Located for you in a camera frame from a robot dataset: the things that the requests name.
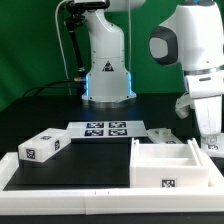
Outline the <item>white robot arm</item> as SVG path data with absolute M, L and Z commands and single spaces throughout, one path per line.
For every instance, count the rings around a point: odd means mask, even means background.
M 87 24 L 91 69 L 84 76 L 82 100 L 93 104 L 124 102 L 134 98 L 131 75 L 124 65 L 123 31 L 105 18 L 105 13 L 139 8 L 146 0 L 70 0 L 74 15 Z M 142 64 L 150 55 L 162 66 L 182 67 L 187 105 L 195 110 L 204 137 L 221 133 L 224 94 L 224 32 L 214 0 L 183 0 L 173 14 L 157 25 L 142 44 L 135 44 L 134 57 Z

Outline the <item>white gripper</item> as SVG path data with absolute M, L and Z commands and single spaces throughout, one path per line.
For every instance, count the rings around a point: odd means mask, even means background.
M 201 135 L 218 136 L 221 133 L 224 72 L 187 75 L 185 83 Z

